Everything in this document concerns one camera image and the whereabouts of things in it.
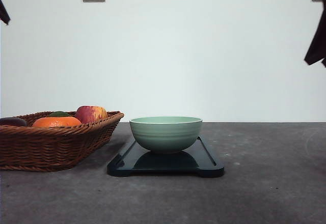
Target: red apple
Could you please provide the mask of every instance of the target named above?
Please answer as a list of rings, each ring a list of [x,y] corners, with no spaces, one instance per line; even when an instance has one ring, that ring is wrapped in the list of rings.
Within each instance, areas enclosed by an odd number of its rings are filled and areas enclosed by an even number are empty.
[[[75,117],[82,123],[90,123],[107,118],[107,113],[105,108],[100,106],[81,106],[77,109]]]

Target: black tray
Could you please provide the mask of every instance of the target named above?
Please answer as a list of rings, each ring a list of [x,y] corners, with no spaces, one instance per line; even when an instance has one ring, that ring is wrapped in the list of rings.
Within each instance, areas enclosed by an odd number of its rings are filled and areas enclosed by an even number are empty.
[[[107,165],[107,173],[115,177],[131,174],[198,174],[220,177],[223,164],[209,149],[202,136],[189,148],[175,154],[155,154],[141,147],[134,139]]]

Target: tangerine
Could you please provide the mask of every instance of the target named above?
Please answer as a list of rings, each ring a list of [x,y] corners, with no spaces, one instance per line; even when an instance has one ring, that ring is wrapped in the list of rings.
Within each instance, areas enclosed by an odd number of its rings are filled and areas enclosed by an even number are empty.
[[[81,122],[75,117],[42,117],[33,123],[33,127],[77,126]]]

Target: ceramic bowl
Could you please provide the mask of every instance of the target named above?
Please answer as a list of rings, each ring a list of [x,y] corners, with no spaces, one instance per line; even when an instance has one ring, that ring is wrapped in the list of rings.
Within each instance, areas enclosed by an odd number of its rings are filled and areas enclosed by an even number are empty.
[[[133,137],[155,153],[177,153],[197,139],[202,119],[194,117],[145,117],[130,120]]]

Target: wicker basket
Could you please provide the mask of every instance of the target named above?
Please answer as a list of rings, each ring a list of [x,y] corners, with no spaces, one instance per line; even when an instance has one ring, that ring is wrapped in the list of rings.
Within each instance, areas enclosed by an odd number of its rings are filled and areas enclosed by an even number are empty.
[[[0,126],[0,170],[54,172],[74,167],[110,137],[124,114],[72,127],[38,128],[31,125],[51,112],[17,116],[28,127]]]

